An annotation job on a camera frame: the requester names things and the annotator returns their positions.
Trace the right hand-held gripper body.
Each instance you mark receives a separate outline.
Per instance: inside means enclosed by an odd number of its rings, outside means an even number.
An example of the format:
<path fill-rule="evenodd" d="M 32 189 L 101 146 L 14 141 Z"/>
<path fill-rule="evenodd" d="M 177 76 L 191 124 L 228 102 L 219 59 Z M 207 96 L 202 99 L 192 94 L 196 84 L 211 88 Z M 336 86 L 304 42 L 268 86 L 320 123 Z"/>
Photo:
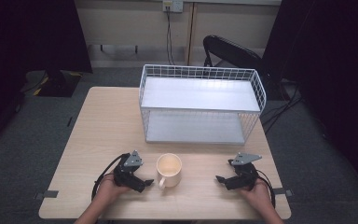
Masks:
<path fill-rule="evenodd" d="M 228 163 L 234 168 L 234 172 L 237 174 L 236 176 L 241 178 L 239 182 L 244 182 L 246 184 L 245 187 L 251 189 L 258 178 L 258 173 L 253 165 L 253 161 L 260 159 L 260 155 L 238 152 L 236 157 L 230 159 Z"/>

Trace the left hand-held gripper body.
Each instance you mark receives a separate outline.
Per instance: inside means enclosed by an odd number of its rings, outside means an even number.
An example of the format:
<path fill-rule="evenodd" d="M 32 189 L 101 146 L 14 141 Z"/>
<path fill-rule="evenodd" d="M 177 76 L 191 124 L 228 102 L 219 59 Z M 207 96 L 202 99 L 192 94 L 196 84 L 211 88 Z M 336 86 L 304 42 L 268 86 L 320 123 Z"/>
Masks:
<path fill-rule="evenodd" d="M 123 154 L 114 169 L 114 180 L 118 186 L 128 188 L 142 188 L 144 181 L 134 175 L 134 172 L 143 165 L 137 150 Z"/>

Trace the person's left hand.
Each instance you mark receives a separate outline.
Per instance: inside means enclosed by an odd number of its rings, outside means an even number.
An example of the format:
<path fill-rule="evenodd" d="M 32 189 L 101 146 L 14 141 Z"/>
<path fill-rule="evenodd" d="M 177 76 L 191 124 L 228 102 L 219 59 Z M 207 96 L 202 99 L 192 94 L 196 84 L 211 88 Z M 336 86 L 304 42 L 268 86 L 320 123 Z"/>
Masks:
<path fill-rule="evenodd" d="M 114 175 L 105 175 L 97 190 L 95 200 L 102 204 L 113 203 L 121 194 L 130 191 L 128 187 L 117 186 L 114 180 Z"/>

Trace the person's right hand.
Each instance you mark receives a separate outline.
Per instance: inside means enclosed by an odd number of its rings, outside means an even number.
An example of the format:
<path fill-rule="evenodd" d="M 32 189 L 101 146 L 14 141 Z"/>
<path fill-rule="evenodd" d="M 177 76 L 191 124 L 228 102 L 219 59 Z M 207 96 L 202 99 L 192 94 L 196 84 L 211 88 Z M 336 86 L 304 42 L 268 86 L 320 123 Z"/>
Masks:
<path fill-rule="evenodd" d="M 268 185 L 257 179 L 252 189 L 240 189 L 239 193 L 256 210 L 272 207 Z"/>

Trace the grey tape strip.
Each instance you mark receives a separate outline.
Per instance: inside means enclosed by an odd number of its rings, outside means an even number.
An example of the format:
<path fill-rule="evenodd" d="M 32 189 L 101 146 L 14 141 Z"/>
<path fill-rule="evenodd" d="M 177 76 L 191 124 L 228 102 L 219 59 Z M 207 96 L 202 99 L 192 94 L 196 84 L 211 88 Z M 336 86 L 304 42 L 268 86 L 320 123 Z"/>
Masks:
<path fill-rule="evenodd" d="M 34 196 L 36 200 L 44 200 L 45 198 L 57 198 L 59 194 L 58 190 L 45 190 L 44 192 L 38 192 Z"/>
<path fill-rule="evenodd" d="M 294 195 L 294 193 L 290 189 L 284 188 L 273 189 L 273 192 L 275 193 L 275 195 L 284 194 L 286 197 L 291 197 Z"/>

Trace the black stand base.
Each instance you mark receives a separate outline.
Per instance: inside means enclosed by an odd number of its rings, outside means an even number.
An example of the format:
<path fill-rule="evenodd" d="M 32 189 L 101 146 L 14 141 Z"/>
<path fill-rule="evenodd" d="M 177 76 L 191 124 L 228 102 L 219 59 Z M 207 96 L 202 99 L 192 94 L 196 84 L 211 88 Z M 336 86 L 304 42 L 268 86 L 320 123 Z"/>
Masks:
<path fill-rule="evenodd" d="M 77 72 L 47 70 L 46 76 L 34 91 L 34 96 L 71 97 L 82 75 Z"/>

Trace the black chair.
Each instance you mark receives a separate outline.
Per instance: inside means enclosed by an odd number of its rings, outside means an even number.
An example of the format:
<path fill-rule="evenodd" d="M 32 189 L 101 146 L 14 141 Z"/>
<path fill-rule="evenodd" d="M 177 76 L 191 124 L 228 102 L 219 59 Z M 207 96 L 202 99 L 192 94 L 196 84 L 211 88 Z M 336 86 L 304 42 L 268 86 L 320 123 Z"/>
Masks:
<path fill-rule="evenodd" d="M 227 40 L 218 35 L 207 35 L 203 38 L 203 47 L 206 54 L 205 66 L 213 67 L 211 55 L 235 65 L 239 68 L 263 70 L 261 58 L 253 51 Z"/>

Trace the black curtain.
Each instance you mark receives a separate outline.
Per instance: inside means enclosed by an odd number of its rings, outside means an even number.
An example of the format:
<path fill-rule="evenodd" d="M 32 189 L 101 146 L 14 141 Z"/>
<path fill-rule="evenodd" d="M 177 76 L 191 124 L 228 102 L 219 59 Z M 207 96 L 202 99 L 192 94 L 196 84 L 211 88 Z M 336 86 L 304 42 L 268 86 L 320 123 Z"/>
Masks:
<path fill-rule="evenodd" d="M 263 61 L 274 81 L 299 84 L 358 173 L 358 0 L 282 0 Z"/>

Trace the white wall socket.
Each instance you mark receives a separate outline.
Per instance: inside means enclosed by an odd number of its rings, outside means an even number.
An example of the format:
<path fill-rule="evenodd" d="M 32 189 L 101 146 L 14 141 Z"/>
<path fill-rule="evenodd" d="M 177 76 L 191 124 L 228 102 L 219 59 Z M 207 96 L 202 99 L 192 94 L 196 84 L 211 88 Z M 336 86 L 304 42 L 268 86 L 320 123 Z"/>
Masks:
<path fill-rule="evenodd" d="M 163 0 L 162 10 L 164 12 L 182 13 L 184 2 L 182 0 Z"/>

